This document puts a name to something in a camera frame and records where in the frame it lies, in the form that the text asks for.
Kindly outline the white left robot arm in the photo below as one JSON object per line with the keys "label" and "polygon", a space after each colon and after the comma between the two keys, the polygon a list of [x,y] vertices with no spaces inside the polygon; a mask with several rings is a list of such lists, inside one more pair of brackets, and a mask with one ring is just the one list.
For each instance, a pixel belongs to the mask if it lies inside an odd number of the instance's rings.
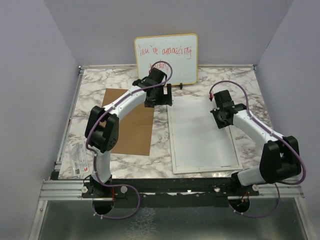
{"label": "white left robot arm", "polygon": [[172,86],[167,81],[167,74],[154,67],[148,76],[135,80],[130,89],[118,99],[104,107],[95,106],[91,109],[84,135],[85,147],[93,152],[91,176],[96,181],[93,191],[97,196],[106,197],[111,190],[108,183],[112,176],[111,150],[118,142],[121,120],[141,104],[146,108],[171,106]]}

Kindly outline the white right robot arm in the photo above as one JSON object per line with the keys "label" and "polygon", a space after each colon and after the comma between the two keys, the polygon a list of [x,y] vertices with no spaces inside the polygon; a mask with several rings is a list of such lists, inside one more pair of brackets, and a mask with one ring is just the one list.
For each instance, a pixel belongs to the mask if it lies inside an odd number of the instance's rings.
{"label": "white right robot arm", "polygon": [[250,185],[279,183],[302,172],[295,137],[273,132],[256,119],[243,103],[235,104],[228,90],[210,93],[209,99],[215,101],[216,108],[210,112],[219,129],[234,126],[246,133],[262,150],[258,166],[232,174],[234,180],[230,182],[229,189],[234,195],[242,195]]}

